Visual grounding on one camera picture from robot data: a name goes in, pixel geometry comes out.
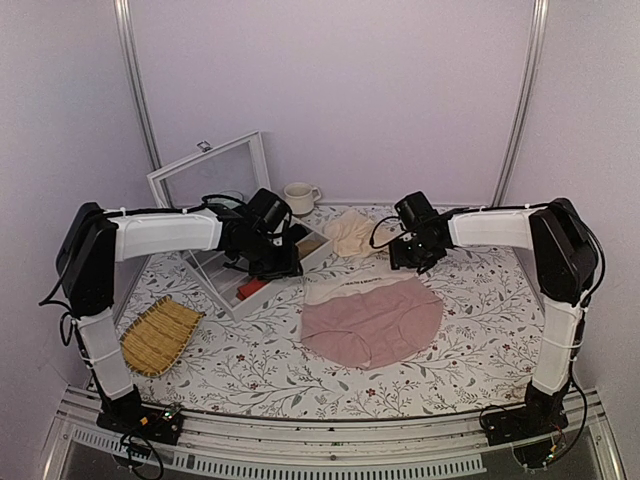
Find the red rolled garment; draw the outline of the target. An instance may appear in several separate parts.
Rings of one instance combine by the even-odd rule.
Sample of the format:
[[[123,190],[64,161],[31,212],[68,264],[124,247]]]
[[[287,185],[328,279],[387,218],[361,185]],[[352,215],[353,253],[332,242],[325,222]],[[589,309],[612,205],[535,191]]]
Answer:
[[[256,292],[264,288],[269,284],[269,281],[260,280],[258,278],[252,278],[248,282],[240,285],[236,290],[236,298],[240,301],[244,301],[254,295]]]

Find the black rolled garment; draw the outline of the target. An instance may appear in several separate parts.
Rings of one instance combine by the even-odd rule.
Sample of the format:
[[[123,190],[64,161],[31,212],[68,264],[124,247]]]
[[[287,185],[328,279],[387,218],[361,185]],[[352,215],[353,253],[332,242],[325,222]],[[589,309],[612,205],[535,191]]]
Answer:
[[[292,224],[286,232],[285,238],[291,243],[297,244],[309,234],[308,230],[299,223]]]

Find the woven bamboo tray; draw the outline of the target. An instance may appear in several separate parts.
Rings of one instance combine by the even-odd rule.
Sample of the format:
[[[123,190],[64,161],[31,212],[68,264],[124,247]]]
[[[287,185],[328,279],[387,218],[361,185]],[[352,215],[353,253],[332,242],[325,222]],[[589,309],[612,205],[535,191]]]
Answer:
[[[120,337],[129,369],[142,376],[167,372],[188,346],[204,312],[195,311],[166,295],[141,313]]]

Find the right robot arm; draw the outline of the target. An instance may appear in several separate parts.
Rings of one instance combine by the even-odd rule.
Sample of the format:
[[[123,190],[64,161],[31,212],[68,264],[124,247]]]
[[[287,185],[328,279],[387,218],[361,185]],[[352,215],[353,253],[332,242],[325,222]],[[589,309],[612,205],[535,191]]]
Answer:
[[[544,329],[530,388],[552,396],[570,379],[581,347],[585,312],[605,273],[601,243],[572,202],[556,198],[521,206],[437,212],[422,192],[394,206],[402,231],[386,242],[391,267],[422,274],[448,251],[475,246],[524,249],[534,257],[544,301]]]

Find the white framed glass lid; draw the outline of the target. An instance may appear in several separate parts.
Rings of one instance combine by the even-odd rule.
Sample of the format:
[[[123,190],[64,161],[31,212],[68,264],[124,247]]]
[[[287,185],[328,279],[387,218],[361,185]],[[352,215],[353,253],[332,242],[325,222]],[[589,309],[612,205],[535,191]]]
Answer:
[[[208,194],[237,190],[249,200],[260,188],[271,188],[262,134],[254,131],[217,147],[203,141],[199,152],[147,175],[158,207],[183,208]]]

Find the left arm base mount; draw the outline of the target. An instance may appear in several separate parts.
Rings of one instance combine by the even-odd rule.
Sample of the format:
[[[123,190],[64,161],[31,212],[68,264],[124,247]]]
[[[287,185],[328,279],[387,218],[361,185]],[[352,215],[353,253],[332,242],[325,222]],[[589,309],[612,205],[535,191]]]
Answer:
[[[137,387],[118,399],[101,395],[97,425],[103,429],[121,434],[138,433],[152,442],[176,445],[183,423],[180,405],[145,406]]]

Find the floral patterned table mat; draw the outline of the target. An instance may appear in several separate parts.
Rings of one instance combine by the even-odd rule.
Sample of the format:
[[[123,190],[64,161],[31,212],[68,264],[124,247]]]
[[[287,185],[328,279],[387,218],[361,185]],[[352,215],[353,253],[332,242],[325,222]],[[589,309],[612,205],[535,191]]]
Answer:
[[[134,278],[121,328],[164,296],[202,314],[170,370],[135,377],[143,398],[217,413],[382,419],[518,403],[544,324],[514,253],[502,247],[455,250],[427,272],[423,283],[444,303],[437,335],[424,351],[370,371],[337,365],[301,343],[300,282],[236,321],[191,278],[178,254],[136,263]]]

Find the aluminium corner post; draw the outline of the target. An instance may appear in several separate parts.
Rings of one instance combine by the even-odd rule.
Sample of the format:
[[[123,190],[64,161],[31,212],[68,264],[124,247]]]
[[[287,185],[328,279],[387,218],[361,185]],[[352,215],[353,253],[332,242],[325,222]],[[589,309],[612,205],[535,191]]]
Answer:
[[[140,125],[143,143],[151,170],[155,171],[161,167],[161,160],[144,91],[135,43],[130,2],[127,0],[114,0],[113,5],[119,41],[126,69],[126,76],[134,103],[134,110]]]
[[[519,94],[498,182],[491,200],[492,207],[502,206],[504,204],[509,184],[515,171],[516,161],[524,135],[529,107],[533,97],[536,77],[544,48],[548,10],[548,0],[535,0],[533,2],[529,38]]]

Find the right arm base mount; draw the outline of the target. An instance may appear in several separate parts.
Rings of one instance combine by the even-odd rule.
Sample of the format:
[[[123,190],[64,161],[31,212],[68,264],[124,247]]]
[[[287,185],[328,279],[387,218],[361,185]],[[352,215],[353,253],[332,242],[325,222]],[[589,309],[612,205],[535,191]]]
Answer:
[[[547,395],[527,389],[523,406],[490,406],[479,415],[479,425],[490,446],[559,433],[568,426],[563,400],[566,393]]]

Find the right aluminium corner post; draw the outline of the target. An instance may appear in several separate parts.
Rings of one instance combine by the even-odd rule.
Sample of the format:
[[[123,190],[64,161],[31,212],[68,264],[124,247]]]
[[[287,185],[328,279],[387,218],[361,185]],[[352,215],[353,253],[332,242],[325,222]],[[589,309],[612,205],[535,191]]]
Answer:
[[[502,206],[504,204],[509,184],[515,171],[516,161],[524,135],[529,107],[533,97],[536,77],[544,48],[548,10],[548,0],[535,0],[533,2],[529,38],[519,94],[498,182],[491,200],[492,207]]]

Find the cream beige underwear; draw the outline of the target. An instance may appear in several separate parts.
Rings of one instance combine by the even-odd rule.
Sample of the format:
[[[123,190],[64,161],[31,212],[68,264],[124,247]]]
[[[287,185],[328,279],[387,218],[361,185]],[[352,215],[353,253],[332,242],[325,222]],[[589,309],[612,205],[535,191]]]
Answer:
[[[355,209],[343,212],[323,227],[333,252],[344,258],[364,258],[377,252],[369,240],[376,223]]]

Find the clear glass bowl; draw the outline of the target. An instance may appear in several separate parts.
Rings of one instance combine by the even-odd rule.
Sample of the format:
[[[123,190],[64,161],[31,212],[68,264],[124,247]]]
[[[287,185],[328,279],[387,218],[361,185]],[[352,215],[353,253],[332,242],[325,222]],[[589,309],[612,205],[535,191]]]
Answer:
[[[244,201],[245,200],[245,195],[242,192],[237,191],[237,190],[225,190],[225,191],[220,192],[220,195],[224,195],[226,197],[231,197],[231,198],[234,198],[234,199],[239,200],[239,201]]]

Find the white ceramic mug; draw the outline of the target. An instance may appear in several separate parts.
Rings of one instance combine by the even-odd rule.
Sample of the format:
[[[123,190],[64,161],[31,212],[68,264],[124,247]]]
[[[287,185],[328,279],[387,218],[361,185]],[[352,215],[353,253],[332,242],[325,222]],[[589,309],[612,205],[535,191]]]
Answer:
[[[322,198],[320,189],[314,185],[303,182],[295,182],[286,185],[283,189],[284,198],[294,216],[308,215]]]

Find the white divided organizer box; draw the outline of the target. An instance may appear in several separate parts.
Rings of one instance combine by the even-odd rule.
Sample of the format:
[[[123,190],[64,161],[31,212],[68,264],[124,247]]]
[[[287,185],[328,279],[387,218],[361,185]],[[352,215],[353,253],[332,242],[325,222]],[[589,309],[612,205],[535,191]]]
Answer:
[[[332,253],[331,241],[316,227],[308,226],[300,220],[292,225],[303,229],[296,243],[304,273],[321,266]],[[233,320],[239,321],[250,315],[283,289],[302,279],[287,277],[259,280],[248,273],[249,263],[245,259],[238,262],[238,270],[225,266],[227,257],[216,251],[184,251],[181,260],[193,280],[205,294]]]

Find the pink and white underwear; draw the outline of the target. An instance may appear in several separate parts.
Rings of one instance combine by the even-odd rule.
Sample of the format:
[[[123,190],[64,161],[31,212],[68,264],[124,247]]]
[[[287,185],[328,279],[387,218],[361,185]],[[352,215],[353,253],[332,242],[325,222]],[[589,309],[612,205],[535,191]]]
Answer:
[[[442,300],[416,278],[320,303],[301,313],[301,343],[315,354],[348,368],[373,370],[425,350],[443,317]]]

